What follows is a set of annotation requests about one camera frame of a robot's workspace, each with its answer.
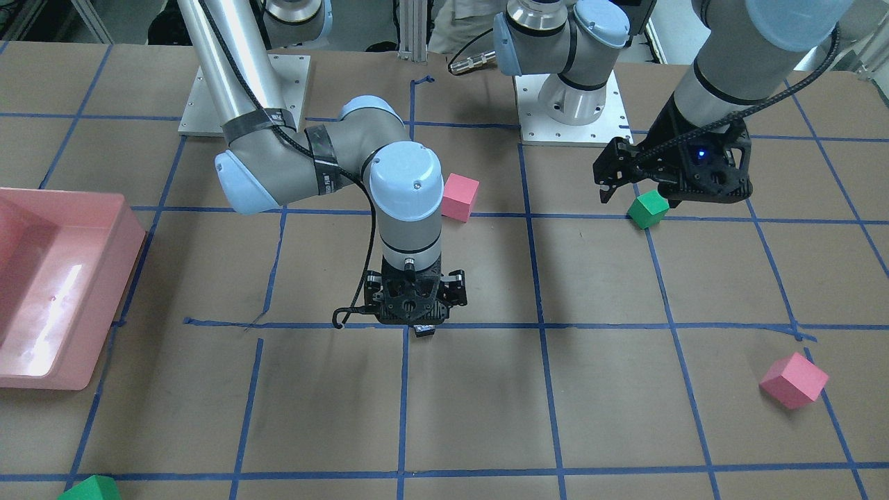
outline floor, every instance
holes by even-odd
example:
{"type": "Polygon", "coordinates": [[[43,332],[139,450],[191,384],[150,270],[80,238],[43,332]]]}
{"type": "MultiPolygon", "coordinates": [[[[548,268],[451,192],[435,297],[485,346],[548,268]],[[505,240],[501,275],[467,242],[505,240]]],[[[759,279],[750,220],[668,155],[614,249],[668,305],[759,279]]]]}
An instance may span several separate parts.
{"type": "MultiPolygon", "coordinates": [[[[306,123],[376,94],[481,181],[470,221],[444,221],[469,305],[427,338],[330,328],[366,205],[233,214],[224,143],[177,134],[190,48],[0,44],[0,185],[122,192],[148,231],[88,388],[0,390],[0,497],[102,473],[127,500],[889,498],[889,111],[870,85],[830,73],[752,117],[750,202],[639,230],[633,189],[598,203],[597,149],[519,142],[496,70],[310,55],[306,123]],[[795,351],[831,379],[787,411],[757,384],[795,351]]],[[[684,72],[618,66],[637,140],[684,72]]]]}

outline cube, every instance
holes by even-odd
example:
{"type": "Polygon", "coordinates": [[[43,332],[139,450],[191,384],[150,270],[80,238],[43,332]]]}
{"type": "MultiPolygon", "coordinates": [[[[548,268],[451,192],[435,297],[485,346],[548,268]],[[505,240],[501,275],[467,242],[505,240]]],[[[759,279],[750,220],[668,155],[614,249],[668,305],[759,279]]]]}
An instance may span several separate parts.
{"type": "Polygon", "coordinates": [[[444,183],[442,215],[467,222],[472,214],[472,207],[476,204],[476,195],[478,181],[456,173],[448,175],[447,182],[444,183]]]}
{"type": "Polygon", "coordinates": [[[817,400],[828,379],[828,374],[794,352],[775,361],[759,386],[788,409],[797,409],[817,400]]]}
{"type": "Polygon", "coordinates": [[[105,476],[90,476],[62,493],[59,500],[121,500],[117,484],[105,476]]]}
{"type": "Polygon", "coordinates": [[[643,230],[661,221],[669,210],[669,203],[657,191],[648,191],[633,200],[627,211],[629,218],[643,230]]]}

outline white mounting plate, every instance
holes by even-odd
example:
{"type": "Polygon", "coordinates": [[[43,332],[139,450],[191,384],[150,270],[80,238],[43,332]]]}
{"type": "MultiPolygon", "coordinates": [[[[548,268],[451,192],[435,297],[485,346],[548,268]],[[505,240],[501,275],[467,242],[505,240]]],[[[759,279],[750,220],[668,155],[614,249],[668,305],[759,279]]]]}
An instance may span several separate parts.
{"type": "MultiPolygon", "coordinates": [[[[306,102],[306,88],[308,87],[308,63],[307,55],[269,55],[272,68],[281,78],[281,90],[284,93],[284,104],[293,113],[293,120],[297,125],[302,121],[302,109],[306,102]]],[[[204,80],[204,72],[198,68],[195,83],[191,85],[191,93],[185,110],[182,111],[182,121],[179,123],[180,135],[196,135],[201,137],[222,137],[219,115],[207,89],[204,80]]]]}
{"type": "Polygon", "coordinates": [[[630,144],[633,143],[633,134],[629,131],[627,112],[623,109],[623,99],[614,72],[608,77],[608,97],[602,114],[589,125],[565,125],[547,115],[537,101],[537,94],[547,77],[549,75],[516,77],[516,102],[518,123],[522,126],[522,143],[534,146],[603,147],[612,137],[623,137],[630,144]]]}

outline pink plastic container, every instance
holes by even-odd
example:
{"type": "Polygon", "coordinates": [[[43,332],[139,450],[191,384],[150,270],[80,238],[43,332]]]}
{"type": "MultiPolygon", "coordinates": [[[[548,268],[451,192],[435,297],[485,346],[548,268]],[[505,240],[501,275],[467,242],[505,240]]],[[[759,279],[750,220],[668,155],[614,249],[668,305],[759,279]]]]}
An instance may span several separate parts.
{"type": "Polygon", "coordinates": [[[86,387],[144,238],[122,195],[0,188],[0,387],[86,387]]]}

